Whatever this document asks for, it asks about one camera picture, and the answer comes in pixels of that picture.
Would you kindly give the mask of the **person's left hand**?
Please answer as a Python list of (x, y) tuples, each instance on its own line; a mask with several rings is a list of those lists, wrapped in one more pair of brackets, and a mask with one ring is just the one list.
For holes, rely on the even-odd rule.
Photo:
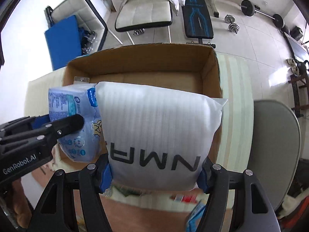
[(12, 183), (13, 187), (13, 211), (16, 214), (17, 224), (20, 227), (27, 229), (32, 217), (32, 212), (28, 204), (28, 200), (24, 193), (24, 189), (21, 183), (21, 179), (17, 179)]

